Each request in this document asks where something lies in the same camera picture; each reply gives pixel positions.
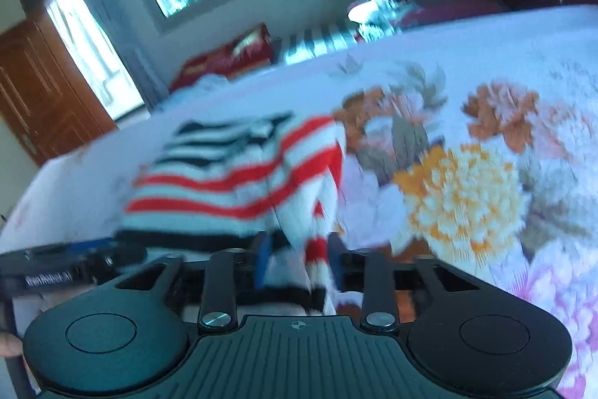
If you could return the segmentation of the operator hand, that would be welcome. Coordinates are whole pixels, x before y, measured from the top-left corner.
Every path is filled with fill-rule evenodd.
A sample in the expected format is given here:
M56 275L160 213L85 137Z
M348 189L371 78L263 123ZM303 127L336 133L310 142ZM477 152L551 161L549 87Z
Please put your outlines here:
M0 356L3 359L22 356L21 339L7 331L0 331Z

